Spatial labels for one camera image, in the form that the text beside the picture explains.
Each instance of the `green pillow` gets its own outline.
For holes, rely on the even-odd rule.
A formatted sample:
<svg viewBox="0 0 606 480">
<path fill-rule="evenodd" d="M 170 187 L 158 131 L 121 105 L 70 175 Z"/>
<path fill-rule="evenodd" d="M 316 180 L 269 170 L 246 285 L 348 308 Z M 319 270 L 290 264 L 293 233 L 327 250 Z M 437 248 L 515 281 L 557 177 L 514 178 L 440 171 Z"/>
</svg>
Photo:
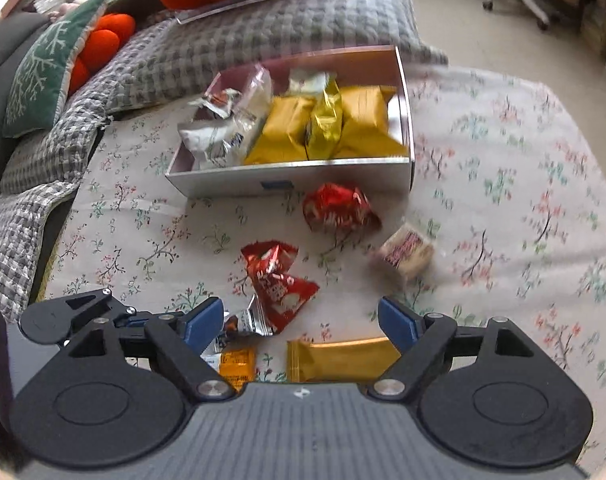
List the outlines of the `green pillow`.
<svg viewBox="0 0 606 480">
<path fill-rule="evenodd" d="M 3 137 L 50 129 L 61 116 L 78 54 L 108 0 L 87 0 L 50 25 L 20 62 L 5 109 Z"/>
</svg>

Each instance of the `tablecloth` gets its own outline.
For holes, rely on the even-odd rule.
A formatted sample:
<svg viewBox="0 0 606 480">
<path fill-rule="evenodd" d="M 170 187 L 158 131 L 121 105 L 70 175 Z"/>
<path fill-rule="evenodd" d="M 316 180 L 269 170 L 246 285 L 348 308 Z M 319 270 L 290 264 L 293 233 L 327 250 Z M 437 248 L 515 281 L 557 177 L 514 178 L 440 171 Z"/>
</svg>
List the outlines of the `tablecloth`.
<svg viewBox="0 0 606 480">
<path fill-rule="evenodd" d="M 165 179 L 177 101 L 106 131 L 74 201 L 46 296 L 109 286 L 139 310 L 189 310 L 215 294 L 226 310 L 252 287 L 240 248 L 298 245 L 291 273 L 320 291 L 285 331 L 259 346 L 258 381 L 285 380 L 289 339 L 379 336 L 377 302 L 395 295 L 419 314 L 483 326 L 507 316 L 589 396 L 594 427 L 580 457 L 606 460 L 606 182 L 583 135 L 542 84 L 458 68 L 406 67 L 416 181 L 405 199 L 370 196 L 383 229 L 312 234 L 302 195 L 189 202 Z M 407 290 L 374 278 L 368 251 L 401 218 L 436 247 Z"/>
</svg>

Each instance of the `gray and white plaid fabric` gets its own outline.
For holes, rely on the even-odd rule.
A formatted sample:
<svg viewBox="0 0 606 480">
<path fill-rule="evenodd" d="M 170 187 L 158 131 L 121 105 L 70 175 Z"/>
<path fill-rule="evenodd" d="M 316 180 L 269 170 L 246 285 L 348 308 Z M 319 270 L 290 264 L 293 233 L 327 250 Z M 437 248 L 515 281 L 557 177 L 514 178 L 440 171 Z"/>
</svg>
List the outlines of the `gray and white plaid fabric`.
<svg viewBox="0 0 606 480">
<path fill-rule="evenodd" d="M 0 195 L 0 311 L 16 321 L 27 307 L 45 221 L 78 184 L 42 184 L 18 195 Z"/>
<path fill-rule="evenodd" d="M 312 50 L 394 44 L 409 62 L 447 63 L 420 41 L 412 0 L 271 0 L 156 27 L 161 33 L 115 86 L 108 113 L 202 92 L 229 66 Z"/>
<path fill-rule="evenodd" d="M 83 176 L 96 132 L 108 123 L 106 104 L 116 82 L 159 33 L 155 28 L 148 28 L 132 37 L 114 59 L 68 101 L 54 128 L 29 134 L 21 140 L 3 173 L 1 193 L 17 194 L 55 180 L 77 182 Z"/>
</svg>

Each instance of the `floor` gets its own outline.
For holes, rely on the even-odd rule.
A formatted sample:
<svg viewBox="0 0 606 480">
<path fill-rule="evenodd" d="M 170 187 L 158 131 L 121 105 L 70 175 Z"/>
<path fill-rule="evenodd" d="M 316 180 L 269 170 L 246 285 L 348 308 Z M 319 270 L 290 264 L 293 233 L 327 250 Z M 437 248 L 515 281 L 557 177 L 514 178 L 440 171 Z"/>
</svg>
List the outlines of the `floor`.
<svg viewBox="0 0 606 480">
<path fill-rule="evenodd" d="M 541 32 L 520 4 L 481 0 L 414 0 L 421 38 L 452 65 L 505 72 L 550 86 L 590 143 L 606 177 L 604 63 L 565 27 Z"/>
</svg>

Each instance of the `open cardboard box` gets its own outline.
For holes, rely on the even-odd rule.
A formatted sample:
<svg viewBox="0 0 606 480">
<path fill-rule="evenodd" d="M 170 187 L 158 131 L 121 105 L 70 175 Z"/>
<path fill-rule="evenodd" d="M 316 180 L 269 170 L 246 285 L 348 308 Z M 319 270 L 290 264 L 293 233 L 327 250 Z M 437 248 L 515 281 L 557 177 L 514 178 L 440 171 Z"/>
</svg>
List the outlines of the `open cardboard box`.
<svg viewBox="0 0 606 480">
<path fill-rule="evenodd" d="M 407 146 L 407 156 L 307 160 L 192 171 L 194 158 L 181 143 L 165 176 L 188 198 L 256 196 L 276 190 L 311 191 L 321 184 L 354 185 L 365 192 L 408 193 L 414 180 L 414 142 L 403 65 L 394 46 L 341 48 L 264 60 L 275 95 L 288 89 L 289 70 L 308 68 L 336 73 L 339 87 L 391 85 L 397 95 L 388 105 L 389 134 Z M 242 90 L 253 64 L 220 72 L 208 88 Z"/>
</svg>

